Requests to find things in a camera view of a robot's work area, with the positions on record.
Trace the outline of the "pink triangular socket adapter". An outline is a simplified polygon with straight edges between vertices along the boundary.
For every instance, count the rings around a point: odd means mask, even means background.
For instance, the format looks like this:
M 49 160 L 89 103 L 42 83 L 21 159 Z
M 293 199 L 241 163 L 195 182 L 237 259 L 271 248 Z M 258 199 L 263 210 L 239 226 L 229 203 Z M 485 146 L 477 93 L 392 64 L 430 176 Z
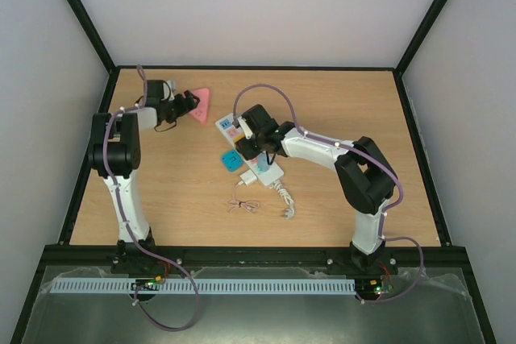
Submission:
M 191 93 L 199 99 L 199 103 L 194 110 L 189 112 L 189 115 L 202 125 L 205 125 L 208 121 L 210 90 L 208 88 L 200 88 L 192 90 Z

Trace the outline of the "blue socket adapter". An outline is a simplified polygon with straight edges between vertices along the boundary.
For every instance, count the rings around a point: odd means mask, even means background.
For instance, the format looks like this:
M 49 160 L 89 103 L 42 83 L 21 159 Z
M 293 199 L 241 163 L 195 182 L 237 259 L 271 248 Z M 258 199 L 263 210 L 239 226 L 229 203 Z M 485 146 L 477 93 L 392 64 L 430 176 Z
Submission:
M 221 162 L 223 163 L 223 166 L 226 168 L 226 170 L 229 172 L 237 171 L 244 164 L 242 157 L 235 149 L 232 149 L 224 153 L 221 156 Z

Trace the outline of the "white power strip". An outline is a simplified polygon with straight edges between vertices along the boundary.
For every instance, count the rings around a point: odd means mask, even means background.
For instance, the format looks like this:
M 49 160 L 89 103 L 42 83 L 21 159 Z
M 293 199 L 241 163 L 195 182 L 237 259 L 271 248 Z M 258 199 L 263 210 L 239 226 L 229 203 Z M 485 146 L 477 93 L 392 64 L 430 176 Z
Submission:
M 215 126 L 264 187 L 272 188 L 273 184 L 284 176 L 281 167 L 276 162 L 272 162 L 272 156 L 261 151 L 251 139 L 246 137 L 240 126 L 234 125 L 233 114 L 220 118 L 215 122 Z

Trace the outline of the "yellow cube socket adapter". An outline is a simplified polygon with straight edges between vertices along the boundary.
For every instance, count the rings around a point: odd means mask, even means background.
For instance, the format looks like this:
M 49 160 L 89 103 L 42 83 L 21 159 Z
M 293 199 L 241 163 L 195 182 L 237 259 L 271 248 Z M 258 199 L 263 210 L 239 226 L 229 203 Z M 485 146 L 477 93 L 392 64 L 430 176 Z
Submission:
M 237 143 L 239 142 L 242 138 L 245 137 L 245 134 L 243 132 L 235 132 L 231 138 L 232 138 L 232 141 L 233 143 Z

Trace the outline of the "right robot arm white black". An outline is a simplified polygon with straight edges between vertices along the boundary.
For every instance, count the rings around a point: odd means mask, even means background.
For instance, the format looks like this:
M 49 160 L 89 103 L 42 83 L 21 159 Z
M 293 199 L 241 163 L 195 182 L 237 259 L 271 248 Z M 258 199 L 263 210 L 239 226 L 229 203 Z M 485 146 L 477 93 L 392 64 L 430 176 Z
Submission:
M 385 249 L 385 211 L 397 176 L 378 146 L 368 137 L 355 142 L 316 135 L 294 120 L 278 124 L 259 104 L 232 118 L 242 130 L 236 149 L 246 159 L 266 155 L 299 158 L 334 171 L 347 203 L 356 211 L 355 231 L 350 242 L 350 261 L 360 272 L 375 268 Z

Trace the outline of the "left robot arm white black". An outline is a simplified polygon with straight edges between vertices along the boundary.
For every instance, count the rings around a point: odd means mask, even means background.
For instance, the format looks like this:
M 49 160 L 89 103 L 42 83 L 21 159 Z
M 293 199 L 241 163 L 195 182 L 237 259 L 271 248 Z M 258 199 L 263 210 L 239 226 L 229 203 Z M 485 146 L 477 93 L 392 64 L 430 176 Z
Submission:
M 133 105 L 93 116 L 87 156 L 114 206 L 119 228 L 115 259 L 119 263 L 167 260 L 156 253 L 139 194 L 140 132 L 162 123 L 175 127 L 177 120 L 197 109 L 200 102 L 189 90 L 178 93 L 173 81 L 150 80 L 144 82 L 144 91 Z

